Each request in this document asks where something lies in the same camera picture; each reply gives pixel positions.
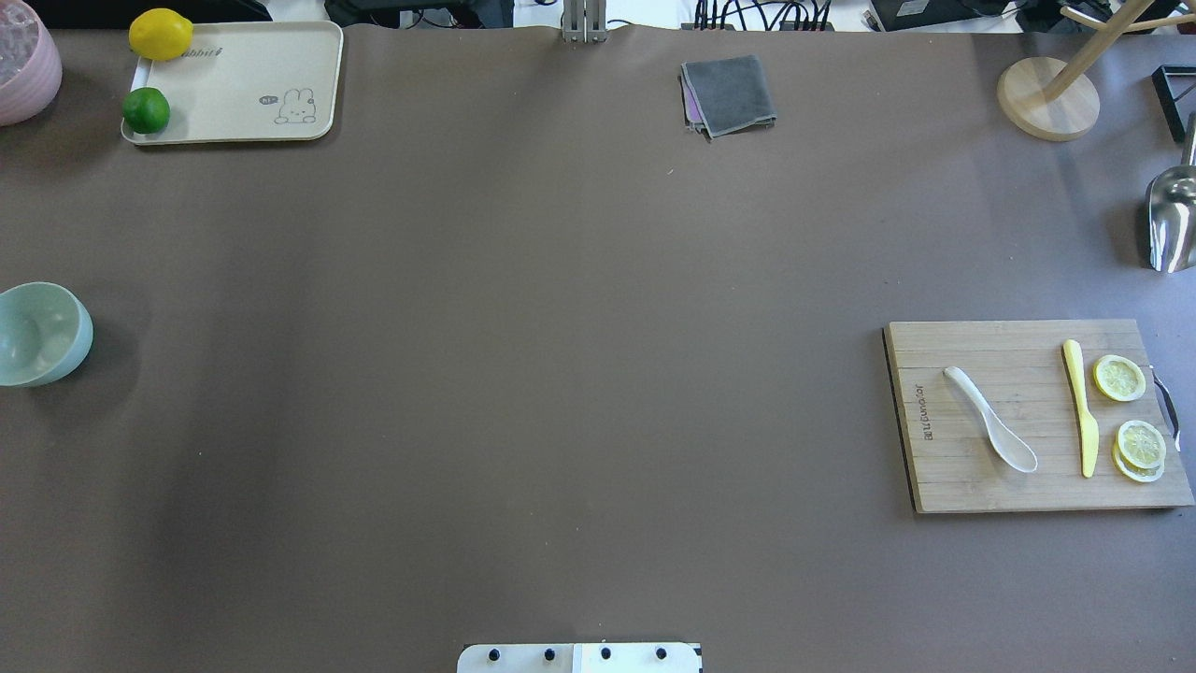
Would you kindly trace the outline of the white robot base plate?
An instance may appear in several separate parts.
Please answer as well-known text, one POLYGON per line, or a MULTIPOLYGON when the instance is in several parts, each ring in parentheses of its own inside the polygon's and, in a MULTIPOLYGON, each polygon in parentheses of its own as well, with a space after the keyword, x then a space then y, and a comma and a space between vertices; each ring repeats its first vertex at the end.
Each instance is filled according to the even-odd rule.
POLYGON ((701 646, 679 640, 466 646, 457 672, 702 672, 701 646))

